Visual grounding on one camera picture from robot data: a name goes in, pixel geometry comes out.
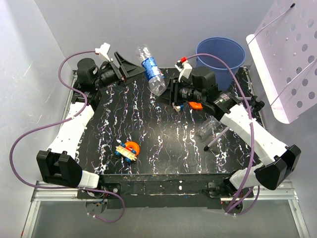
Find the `clear Pepsi bottle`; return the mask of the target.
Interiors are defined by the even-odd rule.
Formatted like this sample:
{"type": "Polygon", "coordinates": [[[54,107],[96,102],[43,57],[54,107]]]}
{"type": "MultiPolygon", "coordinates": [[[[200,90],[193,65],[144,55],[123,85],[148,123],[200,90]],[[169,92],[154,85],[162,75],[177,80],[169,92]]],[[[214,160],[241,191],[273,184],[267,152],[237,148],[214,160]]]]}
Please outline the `clear Pepsi bottle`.
{"type": "Polygon", "coordinates": [[[136,53],[145,69],[150,91],[157,97],[161,96],[167,89],[164,76],[159,69],[155,58],[147,46],[138,47],[136,53]]]}

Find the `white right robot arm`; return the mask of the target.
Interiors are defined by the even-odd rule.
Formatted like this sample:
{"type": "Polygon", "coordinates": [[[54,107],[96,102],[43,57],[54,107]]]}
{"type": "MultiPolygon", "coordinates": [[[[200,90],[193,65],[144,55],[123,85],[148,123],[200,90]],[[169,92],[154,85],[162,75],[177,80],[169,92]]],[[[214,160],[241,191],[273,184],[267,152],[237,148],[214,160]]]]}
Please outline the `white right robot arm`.
{"type": "Polygon", "coordinates": [[[262,185],[275,190],[295,169],[301,150],[287,146],[250,119],[242,102],[228,91],[218,89],[215,74],[200,66],[190,73],[191,79],[171,78],[159,102],[180,106],[185,102],[202,104],[203,110],[238,134],[260,159],[250,170],[237,170],[215,189],[218,193],[235,197],[242,188],[262,185]]]}

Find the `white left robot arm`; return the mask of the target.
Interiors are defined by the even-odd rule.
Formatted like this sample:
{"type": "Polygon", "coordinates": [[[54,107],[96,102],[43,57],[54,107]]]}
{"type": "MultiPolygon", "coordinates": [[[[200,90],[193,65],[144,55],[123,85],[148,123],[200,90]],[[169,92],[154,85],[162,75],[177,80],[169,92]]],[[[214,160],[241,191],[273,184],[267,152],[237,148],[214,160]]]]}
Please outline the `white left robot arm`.
{"type": "Polygon", "coordinates": [[[77,63],[77,79],[67,115],[54,141],[47,150],[39,151],[37,163],[45,183],[72,188],[88,188],[94,198],[105,194],[105,185],[99,182],[99,175],[83,170],[75,161],[78,143],[93,117],[101,99],[100,90],[114,83],[127,85],[145,70],[125,60],[118,52],[114,54],[119,66],[112,60],[97,66],[92,58],[77,63]]]}

